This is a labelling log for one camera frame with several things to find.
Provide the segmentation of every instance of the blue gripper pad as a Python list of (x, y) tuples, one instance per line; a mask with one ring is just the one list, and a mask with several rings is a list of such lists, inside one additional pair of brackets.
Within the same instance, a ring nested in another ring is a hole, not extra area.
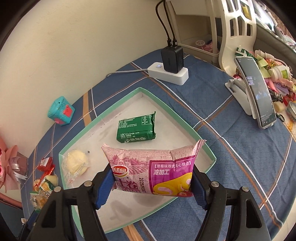
[(191, 179), (191, 191), (194, 195), (194, 198), (198, 205), (202, 206), (204, 210), (207, 210), (207, 201), (206, 201), (206, 193), (203, 189), (201, 183), (199, 182), (196, 174), (192, 173), (192, 179)]
[(38, 213), (36, 211), (33, 211), (28, 221), (26, 222), (30, 230), (34, 227), (34, 223), (36, 222), (37, 217), (38, 217)]
[(114, 182), (115, 178), (113, 176), (112, 169), (110, 169), (98, 189), (97, 200), (95, 203), (97, 210), (106, 203)]

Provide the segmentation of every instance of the green snack package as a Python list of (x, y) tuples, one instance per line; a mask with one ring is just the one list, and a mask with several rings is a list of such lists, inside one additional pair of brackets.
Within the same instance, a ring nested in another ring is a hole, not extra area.
[(44, 178), (44, 180), (40, 184), (39, 190), (42, 191), (44, 195), (49, 197), (52, 191), (54, 190), (54, 188), (55, 188), (54, 185), (50, 181), (48, 181), (46, 178)]
[(30, 192), (30, 200), (36, 212), (40, 212), (48, 197), (40, 192)]
[(155, 139), (154, 119), (155, 113), (120, 120), (116, 139), (121, 142), (136, 142)]

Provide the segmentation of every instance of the clear plastic wrapper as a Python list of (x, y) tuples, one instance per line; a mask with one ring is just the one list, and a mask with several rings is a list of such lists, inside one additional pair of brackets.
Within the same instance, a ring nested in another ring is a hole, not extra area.
[(66, 183), (73, 183), (89, 167), (88, 154), (80, 150), (68, 152), (62, 161), (62, 170)]
[(35, 211), (40, 212), (44, 204), (47, 202), (48, 197), (42, 192), (30, 192), (30, 201)]
[(42, 191), (47, 197), (50, 196), (54, 188), (58, 184), (58, 177), (57, 175), (48, 175), (41, 181), (39, 190)]

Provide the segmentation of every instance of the gray cable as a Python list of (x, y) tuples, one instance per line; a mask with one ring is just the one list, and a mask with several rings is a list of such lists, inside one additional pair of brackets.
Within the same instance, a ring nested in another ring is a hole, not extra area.
[(142, 72), (142, 71), (148, 71), (148, 69), (136, 69), (136, 70), (116, 71), (116, 72), (112, 72), (110, 74), (107, 74), (106, 77), (109, 77), (110, 75), (116, 74), (116, 73), (134, 73), (134, 72)]

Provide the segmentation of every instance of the black charging cable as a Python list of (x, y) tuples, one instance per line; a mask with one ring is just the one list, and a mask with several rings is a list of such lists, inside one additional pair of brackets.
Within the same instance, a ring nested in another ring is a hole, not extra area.
[(171, 22), (170, 22), (170, 18), (169, 18), (169, 16), (168, 16), (168, 11), (167, 11), (167, 9), (166, 9), (165, 0), (163, 0), (163, 7), (164, 7), (164, 9), (165, 9), (165, 14), (166, 14), (167, 19), (168, 19), (168, 24), (170, 25), (170, 29), (171, 29), (171, 31), (172, 31), (172, 33), (173, 33), (173, 47), (176, 47), (176, 46), (178, 45), (178, 43), (177, 43), (177, 40), (176, 40), (176, 37), (175, 37), (175, 33), (174, 33), (174, 30), (173, 30), (172, 24), (171, 24)]
[(160, 18), (160, 16), (159, 16), (159, 13), (158, 13), (158, 6), (159, 6), (162, 2), (165, 3), (165, 0), (161, 0), (158, 4), (156, 4), (155, 12), (156, 12), (157, 17), (158, 17), (159, 21), (161, 22), (161, 24), (162, 24), (162, 26), (163, 26), (163, 28), (165, 29), (165, 32), (166, 32), (166, 34), (167, 34), (167, 37), (168, 37), (168, 46), (171, 47), (171, 46), (172, 46), (172, 40), (170, 39), (170, 35), (168, 34), (168, 31), (167, 31), (167, 29), (166, 29), (166, 27), (165, 27), (163, 21), (161, 20), (161, 18)]

